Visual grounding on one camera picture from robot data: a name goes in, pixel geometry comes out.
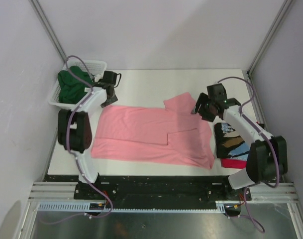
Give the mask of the pink t-shirt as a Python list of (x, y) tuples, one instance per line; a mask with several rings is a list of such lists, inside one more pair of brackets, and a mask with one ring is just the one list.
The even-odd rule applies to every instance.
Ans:
[(212, 169), (212, 132), (208, 122), (191, 113), (195, 104), (186, 92), (165, 100), (163, 108), (104, 108), (91, 157)]

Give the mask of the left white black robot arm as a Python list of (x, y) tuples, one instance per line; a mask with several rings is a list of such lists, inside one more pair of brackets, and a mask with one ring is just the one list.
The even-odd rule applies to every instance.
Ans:
[(99, 107), (105, 108), (117, 100), (114, 85), (99, 84), (86, 88), (85, 96), (70, 110), (58, 113), (58, 143), (74, 157), (79, 180), (87, 183), (84, 192), (91, 199), (101, 195), (102, 187), (96, 183), (99, 173), (90, 156), (93, 141), (90, 117)]

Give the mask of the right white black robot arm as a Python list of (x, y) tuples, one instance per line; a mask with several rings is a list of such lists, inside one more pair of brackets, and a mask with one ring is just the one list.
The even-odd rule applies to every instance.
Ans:
[(224, 198), (233, 200), (241, 188), (251, 187), (261, 182), (271, 188), (278, 187), (280, 177), (287, 173), (287, 145), (281, 136), (273, 136), (264, 130), (242, 110), (243, 106), (235, 98), (222, 97), (215, 101), (205, 93), (200, 93), (191, 111), (203, 120), (213, 122), (221, 118), (232, 126), (250, 147), (245, 169), (228, 176), (228, 183), (222, 186)]

